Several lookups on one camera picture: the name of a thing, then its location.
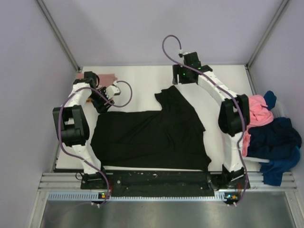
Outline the black t shirt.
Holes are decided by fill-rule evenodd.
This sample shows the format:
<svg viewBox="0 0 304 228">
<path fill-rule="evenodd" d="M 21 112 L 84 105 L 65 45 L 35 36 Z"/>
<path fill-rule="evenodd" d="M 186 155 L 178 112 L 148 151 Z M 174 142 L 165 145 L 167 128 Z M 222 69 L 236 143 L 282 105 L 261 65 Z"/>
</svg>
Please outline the black t shirt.
<svg viewBox="0 0 304 228">
<path fill-rule="evenodd" d="M 105 166 L 208 171 L 205 127 L 175 86 L 155 94 L 160 111 L 100 114 L 91 140 Z"/>
</svg>

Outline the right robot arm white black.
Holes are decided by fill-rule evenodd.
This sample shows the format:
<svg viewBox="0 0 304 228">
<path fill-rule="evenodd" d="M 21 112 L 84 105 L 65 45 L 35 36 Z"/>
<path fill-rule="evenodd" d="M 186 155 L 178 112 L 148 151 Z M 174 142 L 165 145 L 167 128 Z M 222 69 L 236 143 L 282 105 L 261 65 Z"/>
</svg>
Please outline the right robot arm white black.
<svg viewBox="0 0 304 228">
<path fill-rule="evenodd" d="M 218 124 L 224 142 L 224 162 L 216 186 L 233 188 L 244 177 L 242 142 L 250 122 L 248 96 L 238 95 L 225 86 L 208 65 L 202 65 L 196 52 L 179 52 L 183 64 L 173 65 L 173 84 L 196 83 L 220 107 Z"/>
</svg>

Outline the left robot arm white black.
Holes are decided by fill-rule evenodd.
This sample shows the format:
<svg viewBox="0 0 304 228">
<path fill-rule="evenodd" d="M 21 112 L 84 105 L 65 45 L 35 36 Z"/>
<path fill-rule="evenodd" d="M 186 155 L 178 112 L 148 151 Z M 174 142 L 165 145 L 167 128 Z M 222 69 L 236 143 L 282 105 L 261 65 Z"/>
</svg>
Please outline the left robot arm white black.
<svg viewBox="0 0 304 228">
<path fill-rule="evenodd" d="M 82 164 L 82 182 L 91 181 L 97 188 L 105 187 L 108 177 L 102 172 L 102 163 L 90 144 L 90 127 L 84 106 L 91 103 L 98 114 L 106 113 L 114 105 L 113 97 L 119 94 L 115 74 L 98 75 L 86 71 L 78 74 L 67 100 L 52 112 L 62 151 Z"/>
</svg>

